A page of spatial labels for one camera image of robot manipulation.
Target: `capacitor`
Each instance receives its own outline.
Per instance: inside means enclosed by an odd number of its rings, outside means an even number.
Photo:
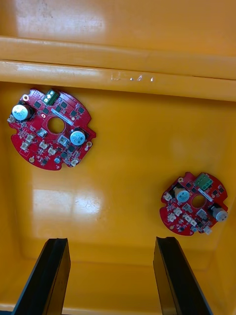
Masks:
[[[86,140],[85,133],[80,129],[74,130],[70,135],[70,141],[75,146],[81,146],[85,142],[85,140]]]
[[[228,213],[222,208],[212,207],[212,215],[218,222],[223,222],[227,219]]]
[[[178,202],[186,202],[189,199],[189,192],[184,188],[175,187],[174,188],[175,197]]]
[[[33,115],[33,110],[27,104],[17,104],[12,109],[12,115],[16,120],[29,119]]]

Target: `green terminal block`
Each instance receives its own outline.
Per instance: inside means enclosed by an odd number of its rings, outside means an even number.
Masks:
[[[202,173],[194,182],[194,184],[200,187],[202,190],[206,190],[212,183],[213,180],[204,173]]]
[[[59,93],[53,90],[49,90],[43,97],[43,102],[47,106],[52,106],[56,102],[59,96],[60,96]]]

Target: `yellow plastic surface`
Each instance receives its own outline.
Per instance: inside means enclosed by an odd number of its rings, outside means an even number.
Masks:
[[[45,241],[67,237],[65,314],[161,314],[155,237],[176,236],[213,313],[235,314],[236,4],[0,5],[0,309],[14,307]],[[84,104],[97,133],[59,172],[22,159],[6,122],[22,94],[53,86]],[[161,194],[186,171],[227,189],[229,218],[209,236],[160,219]]]

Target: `center hole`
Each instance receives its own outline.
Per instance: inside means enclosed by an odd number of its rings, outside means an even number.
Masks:
[[[52,133],[61,133],[65,128],[64,121],[59,117],[52,117],[48,121],[48,129]]]
[[[192,200],[192,206],[194,208],[201,208],[205,205],[206,198],[203,195],[197,195]]]

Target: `circuit board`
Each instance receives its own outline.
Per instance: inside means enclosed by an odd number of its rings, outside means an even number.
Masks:
[[[196,207],[193,200],[199,195],[203,196],[203,203]],[[176,234],[210,234],[211,228],[228,216],[228,207],[223,203],[226,198],[225,187],[214,176],[201,173],[196,177],[186,172],[163,193],[161,201],[165,207],[160,209],[160,216]]]
[[[48,128],[49,120],[64,122],[60,133]],[[91,117],[86,108],[69,94],[49,90],[46,94],[31,89],[21,97],[8,118],[16,129],[11,141],[29,163],[46,170],[60,170],[62,163],[76,166],[92,146],[96,133],[88,128]]]

